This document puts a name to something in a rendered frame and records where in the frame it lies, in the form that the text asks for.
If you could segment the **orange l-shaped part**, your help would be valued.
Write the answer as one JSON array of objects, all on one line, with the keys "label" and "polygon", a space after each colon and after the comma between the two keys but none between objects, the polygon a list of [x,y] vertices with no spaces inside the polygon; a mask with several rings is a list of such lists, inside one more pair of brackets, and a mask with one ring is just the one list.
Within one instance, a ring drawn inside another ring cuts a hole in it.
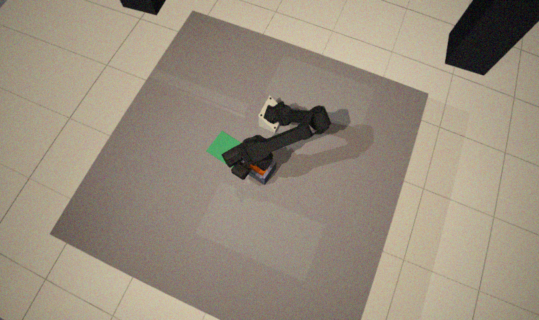
[{"label": "orange l-shaped part", "polygon": [[250,167],[252,170],[256,171],[258,174],[262,175],[262,176],[263,176],[263,175],[265,174],[265,172],[267,171],[267,170],[262,171],[262,170],[261,170],[259,167],[257,167],[256,165],[255,165],[255,166],[249,165],[249,167]]}]

